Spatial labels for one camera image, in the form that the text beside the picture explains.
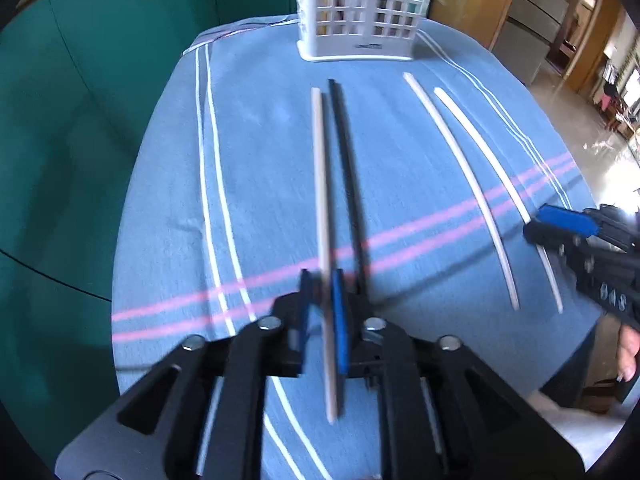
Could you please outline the person's right hand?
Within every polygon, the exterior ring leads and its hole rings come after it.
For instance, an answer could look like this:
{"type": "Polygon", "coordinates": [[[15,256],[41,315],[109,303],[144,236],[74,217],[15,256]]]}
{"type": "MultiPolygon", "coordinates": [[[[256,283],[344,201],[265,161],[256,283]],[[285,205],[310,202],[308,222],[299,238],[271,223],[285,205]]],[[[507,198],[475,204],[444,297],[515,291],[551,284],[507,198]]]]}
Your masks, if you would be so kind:
{"type": "Polygon", "coordinates": [[[637,356],[640,348],[640,334],[627,325],[620,326],[616,350],[618,378],[630,382],[637,373],[637,356]]]}

